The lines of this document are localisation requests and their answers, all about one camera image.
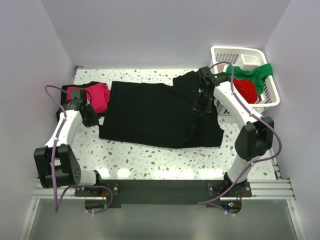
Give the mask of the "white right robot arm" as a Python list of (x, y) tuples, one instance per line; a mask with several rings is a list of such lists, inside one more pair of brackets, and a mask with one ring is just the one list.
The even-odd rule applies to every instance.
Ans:
[(238, 93), (229, 76), (213, 74), (208, 66), (195, 74), (199, 89), (195, 93), (193, 109), (207, 114), (213, 110), (213, 101), (218, 100), (229, 111), (239, 127), (234, 148), (235, 160), (224, 174), (219, 193), (233, 197), (241, 190), (253, 165), (272, 147), (274, 121), (255, 111)]

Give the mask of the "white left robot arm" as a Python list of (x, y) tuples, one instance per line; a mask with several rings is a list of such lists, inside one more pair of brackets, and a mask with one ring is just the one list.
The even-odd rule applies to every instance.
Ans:
[(72, 90), (70, 99), (59, 107), (59, 121), (51, 138), (33, 154), (40, 183), (45, 189), (86, 186), (88, 193), (99, 196), (104, 190), (99, 173), (81, 169), (72, 145), (78, 129), (97, 126), (100, 117), (81, 88)]

